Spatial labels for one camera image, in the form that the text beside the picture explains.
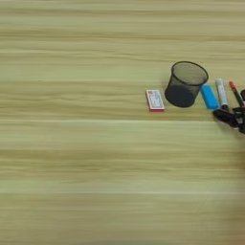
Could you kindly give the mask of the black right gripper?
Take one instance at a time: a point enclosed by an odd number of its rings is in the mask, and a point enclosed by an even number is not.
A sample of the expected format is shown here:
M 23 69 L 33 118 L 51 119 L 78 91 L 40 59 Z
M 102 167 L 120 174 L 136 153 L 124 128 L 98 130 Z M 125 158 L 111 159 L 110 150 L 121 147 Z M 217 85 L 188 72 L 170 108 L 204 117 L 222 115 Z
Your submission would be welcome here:
M 245 89 L 240 91 L 240 96 L 245 101 Z M 233 111 L 234 113 L 231 114 L 230 112 L 217 109 L 212 113 L 217 120 L 228 124 L 230 127 L 238 127 L 239 132 L 245 134 L 245 107 L 237 107 Z

